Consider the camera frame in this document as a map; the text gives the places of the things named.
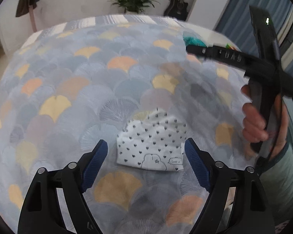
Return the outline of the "teal jacket right forearm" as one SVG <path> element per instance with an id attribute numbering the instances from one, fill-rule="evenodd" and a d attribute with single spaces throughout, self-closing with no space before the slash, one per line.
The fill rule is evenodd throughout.
<path id="1" fill-rule="evenodd" d="M 289 126 L 286 144 L 260 176 L 276 225 L 293 217 L 293 101 L 287 100 Z"/>

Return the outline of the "person's right hand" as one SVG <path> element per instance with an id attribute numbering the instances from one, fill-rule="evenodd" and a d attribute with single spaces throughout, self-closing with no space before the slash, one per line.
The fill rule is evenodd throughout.
<path id="1" fill-rule="evenodd" d="M 275 147 L 272 150 L 269 160 L 271 162 L 278 162 L 287 149 L 286 142 L 289 126 L 289 115 L 281 95 L 277 95 L 275 98 L 274 108 L 277 117 L 280 119 L 280 129 L 278 131 L 278 138 L 276 139 Z M 244 155 L 245 157 L 250 158 L 255 156 L 255 152 L 251 149 L 250 144 L 267 141 L 269 139 L 269 133 L 265 129 L 265 119 L 252 103 L 245 103 L 242 107 L 242 111 L 245 114 L 242 135 L 247 141 L 244 145 Z"/>

